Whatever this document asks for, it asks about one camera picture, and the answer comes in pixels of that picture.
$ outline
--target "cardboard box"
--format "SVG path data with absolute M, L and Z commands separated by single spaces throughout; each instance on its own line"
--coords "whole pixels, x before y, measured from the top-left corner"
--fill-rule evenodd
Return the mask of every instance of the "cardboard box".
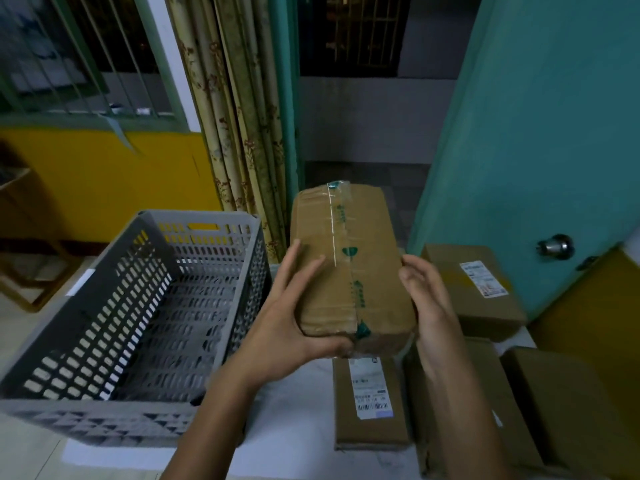
M 491 249 L 425 244 L 422 257 L 437 266 L 465 336 L 501 342 L 527 323 Z
M 544 464 L 527 425 L 518 409 L 492 343 L 486 339 L 465 339 L 484 395 L 499 425 L 500 436 L 511 464 L 518 471 L 538 471 Z M 433 409 L 429 403 L 427 383 L 415 348 L 404 361 L 409 406 L 420 472 L 424 477 L 445 476 L 444 457 L 440 447 Z
M 291 239 L 298 266 L 320 255 L 327 265 L 298 304 L 306 335 L 346 335 L 361 355 L 400 352 L 417 327 L 384 194 L 377 187 L 333 182 L 300 192 L 293 202 Z
M 333 359 L 333 397 L 336 450 L 400 450 L 412 443 L 393 359 Z
M 545 464 L 558 474 L 640 477 L 638 444 L 590 365 L 524 347 L 501 361 Z

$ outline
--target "door knob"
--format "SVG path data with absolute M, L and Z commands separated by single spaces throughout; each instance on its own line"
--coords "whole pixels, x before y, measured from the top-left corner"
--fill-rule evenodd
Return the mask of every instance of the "door knob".
M 573 256 L 573 240 L 566 234 L 556 234 L 551 239 L 540 241 L 536 247 L 540 256 L 567 260 Z

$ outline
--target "plastic crate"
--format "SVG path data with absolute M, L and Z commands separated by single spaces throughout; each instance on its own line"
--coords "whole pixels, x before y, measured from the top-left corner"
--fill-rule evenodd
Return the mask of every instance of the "plastic crate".
M 0 410 L 86 444 L 175 445 L 270 287 L 260 219 L 140 212 L 0 376 Z

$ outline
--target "curtain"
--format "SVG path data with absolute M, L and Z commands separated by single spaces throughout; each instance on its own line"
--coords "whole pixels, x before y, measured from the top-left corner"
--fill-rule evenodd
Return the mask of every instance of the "curtain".
M 224 210 L 257 214 L 269 262 L 286 250 L 287 198 L 267 0 L 168 0 Z

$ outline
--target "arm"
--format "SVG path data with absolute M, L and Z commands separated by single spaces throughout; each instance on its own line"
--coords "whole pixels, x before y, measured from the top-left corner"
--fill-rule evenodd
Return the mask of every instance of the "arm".
M 217 370 L 161 480 L 223 480 L 257 391 L 320 357 L 348 355 L 345 337 L 305 337 L 294 309 L 324 256 L 292 275 L 300 241 L 287 251 L 271 292 L 238 351 Z
M 420 362 L 427 377 L 451 480 L 514 478 L 491 407 L 471 363 L 460 322 L 435 266 L 405 255 L 400 280 L 418 311 Z

